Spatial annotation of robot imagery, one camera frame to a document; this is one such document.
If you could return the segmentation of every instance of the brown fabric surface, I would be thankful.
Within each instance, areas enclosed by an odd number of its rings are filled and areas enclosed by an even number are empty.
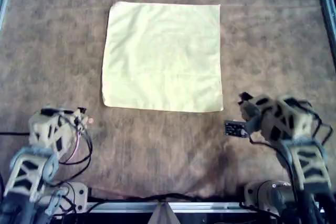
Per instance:
[[[222,112],[103,105],[102,55],[108,11],[116,1],[221,4]],[[288,179],[272,150],[224,137],[223,121],[241,120],[236,101],[242,91],[308,99],[336,126],[336,74],[319,0],[9,0],[0,47],[1,130],[27,131],[29,117],[46,104],[87,107],[95,120],[94,153],[76,180],[111,197],[228,196],[248,182]],[[11,157],[27,142],[1,137],[5,178]],[[332,164],[336,141],[328,147]],[[86,151],[81,143],[76,158]],[[61,167],[59,175],[77,169]],[[335,183],[336,168],[329,171]]]

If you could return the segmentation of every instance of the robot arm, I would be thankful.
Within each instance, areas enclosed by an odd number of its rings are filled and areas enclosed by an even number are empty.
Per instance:
[[[59,207],[66,190],[50,188],[59,160],[85,130],[85,109],[75,111],[43,108],[29,120],[29,143],[13,157],[11,174],[0,205],[0,223],[47,223]],[[40,199],[49,194],[49,203]]]
[[[289,189],[291,185],[285,182],[249,184],[245,190],[246,204],[255,207],[264,204],[264,210],[287,216],[292,223],[297,222],[293,220],[292,214],[297,208],[303,223],[320,223],[322,220],[316,211],[315,196],[322,199],[320,204],[323,205],[330,223],[335,223],[336,204],[330,190],[326,155],[321,143],[315,139],[322,122],[313,112],[310,103],[292,97],[271,99],[267,95],[260,95],[254,98],[248,93],[242,93],[240,97],[238,104],[246,122],[226,122],[226,134],[250,138],[253,132],[260,131],[270,146],[280,152],[278,159],[281,164],[287,170],[293,171],[294,187],[292,191]],[[318,121],[318,126],[312,132],[315,120]],[[247,134],[239,134],[240,128]]]

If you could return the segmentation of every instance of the cable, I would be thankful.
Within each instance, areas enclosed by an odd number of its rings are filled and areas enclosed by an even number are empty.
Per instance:
[[[29,132],[0,132],[0,136],[29,136]]]
[[[304,101],[304,100],[297,101],[296,99],[292,98],[292,99],[287,99],[285,102],[289,106],[295,105],[296,107],[298,107],[298,108],[304,110],[305,112],[314,116],[314,120],[318,121],[318,125],[314,130],[314,133],[312,135],[313,137],[316,137],[316,135],[319,132],[319,130],[321,129],[321,127],[329,128],[329,132],[327,133],[327,135],[322,140],[322,145],[324,145],[329,140],[329,138],[331,137],[331,135],[333,133],[333,129],[332,129],[331,125],[323,123],[321,117],[315,111],[312,111],[311,109],[302,106],[302,104],[308,104],[310,107],[312,107],[312,105],[308,101]]]
[[[282,158],[283,160],[286,162],[286,165],[288,167],[288,173],[289,173],[289,179],[290,179],[290,183],[291,183],[291,186],[292,186],[292,191],[293,191],[293,194],[294,194],[294,201],[295,203],[297,204],[298,203],[298,198],[297,198],[297,194],[296,194],[296,189],[295,189],[295,186],[294,186],[294,175],[293,175],[293,170],[292,170],[292,167],[291,165],[289,164],[288,160],[286,159],[286,157],[281,153],[281,151],[279,151],[278,149],[276,149],[275,147],[271,146],[270,144],[267,144],[267,143],[263,143],[263,142],[254,142],[251,138],[251,135],[247,132],[248,134],[248,137],[249,137],[249,140],[250,140],[250,143],[251,144],[259,144],[259,145],[264,145],[264,146],[267,146],[271,149],[273,149],[274,151],[276,151]]]
[[[59,206],[59,208],[63,211],[63,214],[55,214],[53,215],[53,217],[58,217],[58,216],[65,216],[66,214],[70,213],[70,212],[74,212],[74,214],[77,213],[76,211],[76,204],[74,204],[68,197],[66,196],[62,196],[62,198],[70,204],[70,207],[68,209],[64,209],[61,205]]]
[[[272,212],[264,211],[264,210],[254,208],[254,207],[247,207],[247,206],[244,206],[242,202],[239,202],[239,206],[243,209],[251,210],[251,211],[257,212],[257,213],[262,214],[262,215],[272,216],[272,217],[276,218],[277,220],[279,220],[280,223],[282,223],[280,216],[275,215]]]
[[[258,189],[257,189],[257,202],[256,202],[257,207],[259,207],[259,191],[260,191],[260,188],[261,188],[264,184],[266,184],[267,182],[270,182],[270,180],[267,180],[267,181],[261,183],[260,186],[258,186]]]
[[[73,125],[68,118],[66,118],[65,116],[63,116],[61,114],[58,114],[58,115],[60,117],[62,117],[71,127],[73,127],[76,131],[78,131],[77,127],[75,125]],[[88,160],[88,162],[85,165],[85,167],[83,169],[81,169],[79,172],[77,172],[76,174],[72,175],[70,178],[67,178],[65,180],[61,180],[60,182],[58,182],[55,185],[50,185],[51,187],[58,187],[58,186],[62,185],[63,183],[69,182],[70,180],[78,177],[79,175],[81,175],[89,167],[89,165],[91,163],[91,156],[92,156],[92,152],[93,152],[92,138],[91,138],[90,134],[88,133],[87,129],[85,128],[85,126],[83,125],[83,123],[79,122],[79,124],[82,126],[82,128],[84,130],[83,137],[85,138],[85,140],[87,142],[89,154],[86,157],[84,157],[82,160],[80,160],[80,161],[72,162],[72,163],[59,162],[59,164],[62,164],[62,165],[77,165],[77,164],[81,164],[81,163],[85,162],[86,160]]]
[[[5,192],[5,183],[4,183],[4,179],[0,173],[0,202],[2,202],[2,200],[4,199],[4,192]]]
[[[61,164],[61,165],[69,165],[68,162],[73,158],[73,156],[75,155],[76,151],[78,150],[79,138],[80,138],[80,133],[76,132],[75,148],[73,149],[71,155],[67,158],[67,160],[65,160],[64,162],[58,162],[59,164]]]
[[[72,186],[72,184],[70,184],[69,182],[66,182],[66,184],[68,184],[70,187],[71,187],[71,189],[72,189],[72,192],[73,192],[73,203],[75,203],[76,202],[76,193],[75,193],[75,189],[74,189],[74,187]]]

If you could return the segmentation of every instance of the yellow cloth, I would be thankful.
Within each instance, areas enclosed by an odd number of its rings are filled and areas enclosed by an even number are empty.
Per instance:
[[[106,106],[223,109],[219,5],[117,2],[102,66]]]

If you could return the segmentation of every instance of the aluminum rail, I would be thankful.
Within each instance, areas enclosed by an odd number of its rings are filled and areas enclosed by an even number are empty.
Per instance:
[[[88,202],[87,210],[96,202]],[[238,202],[170,202],[174,213],[244,213]],[[144,213],[154,212],[155,202],[107,202],[91,210],[92,213]]]

